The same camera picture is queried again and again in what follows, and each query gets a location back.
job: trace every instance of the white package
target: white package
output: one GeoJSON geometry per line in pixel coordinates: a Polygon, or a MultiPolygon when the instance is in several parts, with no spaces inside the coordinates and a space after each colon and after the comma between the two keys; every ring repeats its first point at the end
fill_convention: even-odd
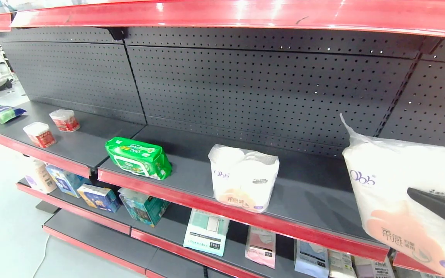
{"type": "Polygon", "coordinates": [[[357,278],[353,270],[351,255],[344,252],[329,250],[330,278],[357,278]]]}
{"type": "Polygon", "coordinates": [[[445,276],[445,220],[406,193],[415,188],[445,197],[445,147],[346,128],[351,144],[343,156],[367,234],[445,276]]]}
{"type": "Polygon", "coordinates": [[[253,212],[267,209],[279,170],[277,156],[216,144],[209,159],[215,199],[253,212]]]}

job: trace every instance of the blue wet wipes package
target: blue wet wipes package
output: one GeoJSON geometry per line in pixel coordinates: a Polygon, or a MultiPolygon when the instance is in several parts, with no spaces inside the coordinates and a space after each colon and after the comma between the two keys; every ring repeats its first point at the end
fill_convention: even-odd
{"type": "Polygon", "coordinates": [[[0,124],[4,124],[7,121],[18,117],[25,112],[27,112],[27,111],[25,111],[24,109],[21,109],[21,108],[0,105],[0,124]]]}

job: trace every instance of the white floor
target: white floor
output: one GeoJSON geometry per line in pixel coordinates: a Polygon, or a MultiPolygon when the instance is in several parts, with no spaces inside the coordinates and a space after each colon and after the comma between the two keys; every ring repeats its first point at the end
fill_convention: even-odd
{"type": "MultiPolygon", "coordinates": [[[[0,105],[27,102],[23,89],[0,92],[0,105]]],[[[46,234],[41,225],[51,214],[35,206],[39,199],[16,189],[23,177],[18,169],[22,155],[0,145],[0,278],[32,278],[44,255],[46,234]]],[[[141,278],[142,275],[51,237],[46,259],[36,278],[141,278]]]]}

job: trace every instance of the retail display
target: retail display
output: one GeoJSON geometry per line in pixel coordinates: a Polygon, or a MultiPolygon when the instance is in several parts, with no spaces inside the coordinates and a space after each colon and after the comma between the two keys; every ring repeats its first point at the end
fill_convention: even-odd
{"type": "Polygon", "coordinates": [[[276,233],[248,226],[245,257],[273,269],[276,262],[276,233]]]}
{"type": "Polygon", "coordinates": [[[313,276],[329,276],[329,256],[327,248],[304,241],[295,242],[295,271],[313,276]]]}
{"type": "Polygon", "coordinates": [[[78,188],[78,193],[82,196],[85,203],[90,207],[107,210],[115,213],[121,206],[116,194],[109,188],[100,188],[98,186],[84,183],[78,188]]]}
{"type": "Polygon", "coordinates": [[[330,278],[357,278],[351,255],[334,250],[328,250],[328,254],[330,278]]]}
{"type": "Polygon", "coordinates": [[[229,219],[192,209],[183,247],[222,257],[224,246],[226,245],[228,227],[229,219]]]}
{"type": "Polygon", "coordinates": [[[345,126],[351,144],[343,155],[365,231],[445,276],[445,220],[407,193],[445,198],[445,147],[368,137],[345,126]]]}
{"type": "Polygon", "coordinates": [[[121,188],[120,199],[127,208],[131,218],[146,223],[151,227],[161,220],[164,211],[170,204],[156,197],[145,195],[140,192],[121,188]]]}
{"type": "Polygon", "coordinates": [[[26,158],[24,161],[25,179],[30,187],[42,193],[50,193],[56,189],[56,183],[46,170],[46,164],[38,159],[26,158]]]}
{"type": "Polygon", "coordinates": [[[59,109],[49,113],[49,116],[60,131],[73,132],[80,128],[73,110],[59,109]]]}
{"type": "Polygon", "coordinates": [[[0,105],[0,124],[4,124],[7,121],[18,117],[25,112],[27,111],[25,111],[24,109],[0,105]]]}
{"type": "Polygon", "coordinates": [[[277,156],[216,144],[209,159],[215,199],[253,212],[267,209],[279,170],[277,156]]]}
{"type": "Polygon", "coordinates": [[[106,142],[106,151],[118,167],[135,175],[163,180],[171,174],[171,164],[160,146],[114,137],[106,142]]]}
{"type": "Polygon", "coordinates": [[[37,147],[47,148],[56,143],[49,125],[41,122],[31,123],[23,128],[23,131],[37,147]]]}
{"type": "Polygon", "coordinates": [[[78,188],[80,188],[83,183],[89,182],[88,179],[83,176],[73,174],[54,165],[47,165],[46,169],[62,192],[77,198],[80,198],[78,188]]]}

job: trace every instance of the tissue package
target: tissue package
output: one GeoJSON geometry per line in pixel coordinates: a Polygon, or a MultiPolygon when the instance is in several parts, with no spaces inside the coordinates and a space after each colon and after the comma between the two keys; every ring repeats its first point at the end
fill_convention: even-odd
{"type": "Polygon", "coordinates": [[[276,262],[276,234],[249,226],[245,257],[273,269],[276,262]]]}
{"type": "Polygon", "coordinates": [[[114,137],[106,142],[106,151],[118,167],[132,174],[156,180],[171,174],[171,164],[160,146],[114,137]]]}
{"type": "Polygon", "coordinates": [[[205,211],[192,209],[183,247],[222,257],[228,227],[229,219],[205,211]]]}
{"type": "Polygon", "coordinates": [[[328,253],[330,278],[357,278],[351,255],[334,250],[329,250],[328,253]]]}
{"type": "Polygon", "coordinates": [[[51,164],[47,165],[46,169],[62,192],[80,198],[78,188],[87,182],[88,179],[51,164]]]}
{"type": "Polygon", "coordinates": [[[367,234],[445,276],[445,220],[406,193],[415,188],[445,198],[445,147],[346,128],[351,144],[343,156],[367,234]]]}
{"type": "Polygon", "coordinates": [[[151,227],[161,220],[170,202],[152,197],[141,192],[120,188],[120,199],[125,205],[131,218],[146,223],[151,227]]]}
{"type": "Polygon", "coordinates": [[[258,213],[267,209],[279,170],[277,156],[216,144],[209,159],[216,200],[258,213]]]}
{"type": "Polygon", "coordinates": [[[327,248],[304,241],[295,242],[295,271],[315,278],[329,276],[327,248]]]}
{"type": "Polygon", "coordinates": [[[357,267],[358,278],[394,278],[394,273],[387,257],[383,263],[380,263],[355,256],[355,266],[357,267]]]}
{"type": "Polygon", "coordinates": [[[78,193],[90,207],[115,213],[121,206],[114,191],[109,188],[100,188],[87,183],[78,188],[78,193]]]}

